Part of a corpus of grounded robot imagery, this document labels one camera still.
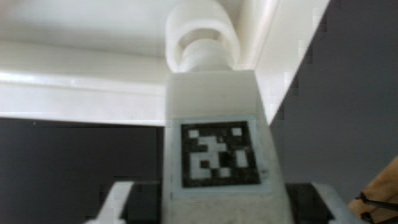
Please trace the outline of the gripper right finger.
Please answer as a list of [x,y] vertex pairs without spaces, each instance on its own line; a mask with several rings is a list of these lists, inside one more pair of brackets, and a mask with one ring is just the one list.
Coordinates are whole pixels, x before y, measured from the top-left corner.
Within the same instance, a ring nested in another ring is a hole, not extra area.
[[328,224],[365,224],[349,209],[349,205],[333,186],[317,182],[313,182],[313,186],[333,214],[333,219]]

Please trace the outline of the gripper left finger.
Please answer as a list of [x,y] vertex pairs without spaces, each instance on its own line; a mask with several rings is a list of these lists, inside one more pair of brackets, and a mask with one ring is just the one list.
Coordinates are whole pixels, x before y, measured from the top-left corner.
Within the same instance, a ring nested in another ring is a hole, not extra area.
[[127,224],[121,214],[134,185],[134,181],[120,181],[114,183],[98,216],[86,224]]

